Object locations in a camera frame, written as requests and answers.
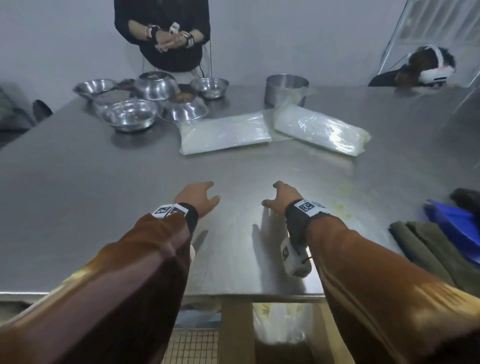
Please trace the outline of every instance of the white headset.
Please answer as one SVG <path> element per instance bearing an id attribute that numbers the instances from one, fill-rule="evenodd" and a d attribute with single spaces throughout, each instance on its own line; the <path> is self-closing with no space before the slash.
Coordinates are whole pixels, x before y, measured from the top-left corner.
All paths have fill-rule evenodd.
<path id="1" fill-rule="evenodd" d="M 435 55 L 437 56 L 438 68 L 422 71 L 420 73 L 419 81 L 422 82 L 423 84 L 434 84 L 436 82 L 445 82 L 448 77 L 450 77 L 451 75 L 453 75 L 453 73 L 455 73 L 456 69 L 449 64 L 445 66 L 443 54 L 437 46 L 433 44 L 429 44 L 427 46 L 424 46 L 424 48 L 433 49 L 433 51 L 435 52 Z M 407 63 L 410 62 L 410 56 L 413 53 L 414 52 L 411 52 L 408 54 Z"/>

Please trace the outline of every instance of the metal table surface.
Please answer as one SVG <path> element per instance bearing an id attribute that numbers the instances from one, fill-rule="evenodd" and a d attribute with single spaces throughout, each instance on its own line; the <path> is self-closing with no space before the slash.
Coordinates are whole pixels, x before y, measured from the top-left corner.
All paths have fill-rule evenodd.
<path id="1" fill-rule="evenodd" d="M 424 219 L 427 198 L 479 188 L 480 108 L 470 92 L 409 95 L 390 88 L 321 87 L 307 98 L 369 131 L 352 158 L 295 140 L 185 157 L 172 124 L 115 133 L 78 98 L 0 151 L 0 298 L 39 297 L 117 240 L 143 214 L 189 182 L 215 181 L 220 205 L 197 226 L 187 297 L 315 300 L 313 272 L 288 277 L 279 252 L 282 221 L 261 206 L 283 180 L 330 208 L 365 237 L 398 253 L 396 220 Z M 210 117 L 263 108 L 262 87 L 232 86 Z"/>

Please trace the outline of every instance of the plastic bag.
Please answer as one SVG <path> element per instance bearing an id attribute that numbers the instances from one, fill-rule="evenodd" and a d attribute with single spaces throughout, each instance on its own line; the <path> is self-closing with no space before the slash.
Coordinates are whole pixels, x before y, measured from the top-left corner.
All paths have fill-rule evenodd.
<path id="1" fill-rule="evenodd" d="M 272 141 L 261 112 L 179 122 L 177 126 L 181 135 L 180 153 L 184 155 Z"/>
<path id="2" fill-rule="evenodd" d="M 254 303 L 253 327 L 265 344 L 298 344 L 312 330 L 313 313 L 304 303 Z"/>
<path id="3" fill-rule="evenodd" d="M 357 156 L 371 136 L 362 128 L 297 105 L 288 104 L 275 113 L 275 129 L 294 138 L 335 152 Z"/>

